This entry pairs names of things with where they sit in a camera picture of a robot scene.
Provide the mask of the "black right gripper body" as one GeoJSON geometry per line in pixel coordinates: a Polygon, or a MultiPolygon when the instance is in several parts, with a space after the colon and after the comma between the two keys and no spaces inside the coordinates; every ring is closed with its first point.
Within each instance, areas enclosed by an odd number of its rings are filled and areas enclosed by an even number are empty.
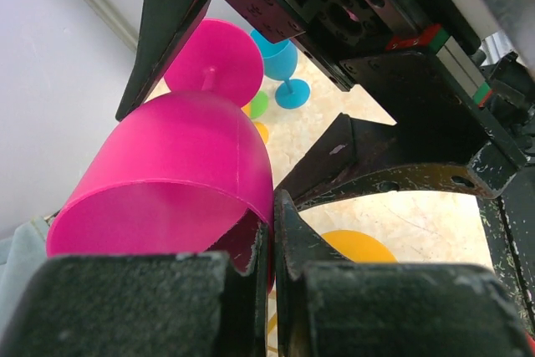
{"type": "Polygon", "coordinates": [[[453,0],[226,0],[266,39],[292,40],[343,91],[361,85],[395,121],[436,136],[493,136],[534,153],[534,83],[453,0]]]}

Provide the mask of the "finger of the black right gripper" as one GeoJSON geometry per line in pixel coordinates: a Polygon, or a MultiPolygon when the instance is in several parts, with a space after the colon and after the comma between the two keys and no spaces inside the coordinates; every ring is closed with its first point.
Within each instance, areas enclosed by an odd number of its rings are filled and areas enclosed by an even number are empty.
{"type": "Polygon", "coordinates": [[[387,191],[499,196],[526,165],[513,138],[426,49],[352,59],[393,125],[341,114],[280,182],[308,209],[387,191]]]}
{"type": "Polygon", "coordinates": [[[145,101],[209,2],[143,0],[135,63],[115,114],[118,121],[145,101]]]}

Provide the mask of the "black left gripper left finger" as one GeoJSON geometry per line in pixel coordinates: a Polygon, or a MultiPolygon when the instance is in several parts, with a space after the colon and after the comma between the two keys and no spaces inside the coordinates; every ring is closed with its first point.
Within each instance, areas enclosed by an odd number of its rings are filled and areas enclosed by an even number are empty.
{"type": "Polygon", "coordinates": [[[64,257],[32,277],[1,341],[4,356],[263,356],[266,226],[234,227],[250,260],[221,251],[64,257]]]}

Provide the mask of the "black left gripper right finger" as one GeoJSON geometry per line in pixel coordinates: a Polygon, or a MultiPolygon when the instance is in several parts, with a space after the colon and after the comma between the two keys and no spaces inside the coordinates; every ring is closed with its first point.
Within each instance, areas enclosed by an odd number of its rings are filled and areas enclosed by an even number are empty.
{"type": "Polygon", "coordinates": [[[274,196],[281,356],[528,356],[512,300],[488,269],[354,263],[274,196]]]}

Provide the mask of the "orange yellow wine glass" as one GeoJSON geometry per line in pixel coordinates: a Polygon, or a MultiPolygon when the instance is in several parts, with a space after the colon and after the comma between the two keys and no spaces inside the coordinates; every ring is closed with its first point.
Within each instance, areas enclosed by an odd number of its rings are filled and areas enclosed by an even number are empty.
{"type": "MultiPolygon", "coordinates": [[[[394,254],[375,238],[351,230],[333,230],[321,235],[330,246],[356,263],[396,263],[394,254]]],[[[278,356],[276,288],[268,295],[267,356],[278,356]]]]}

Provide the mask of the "blue wine glass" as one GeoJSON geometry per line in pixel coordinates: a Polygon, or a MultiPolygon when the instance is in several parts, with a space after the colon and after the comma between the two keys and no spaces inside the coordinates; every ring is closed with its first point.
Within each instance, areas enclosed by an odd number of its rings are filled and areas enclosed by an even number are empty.
{"type": "Polygon", "coordinates": [[[298,66],[296,46],[289,39],[270,43],[257,30],[251,31],[251,37],[262,55],[264,75],[281,82],[275,91],[276,103],[286,110],[303,106],[311,91],[307,82],[293,77],[298,66]]]}

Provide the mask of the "green wine glass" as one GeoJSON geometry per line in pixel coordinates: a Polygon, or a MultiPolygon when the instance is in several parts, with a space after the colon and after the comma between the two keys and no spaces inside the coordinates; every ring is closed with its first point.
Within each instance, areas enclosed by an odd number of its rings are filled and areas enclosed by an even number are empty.
{"type": "Polygon", "coordinates": [[[249,117],[251,119],[258,119],[268,109],[269,97],[266,92],[259,90],[255,97],[249,103],[249,117]]]}

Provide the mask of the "magenta wine glass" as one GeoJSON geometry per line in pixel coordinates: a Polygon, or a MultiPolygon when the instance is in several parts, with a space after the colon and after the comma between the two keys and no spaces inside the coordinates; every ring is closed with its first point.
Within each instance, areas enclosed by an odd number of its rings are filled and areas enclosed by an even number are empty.
{"type": "Polygon", "coordinates": [[[224,251],[240,272],[273,223],[267,149],[243,107],[262,57],[234,24],[206,18],[171,65],[169,92],[129,113],[46,240],[49,257],[224,251]]]}

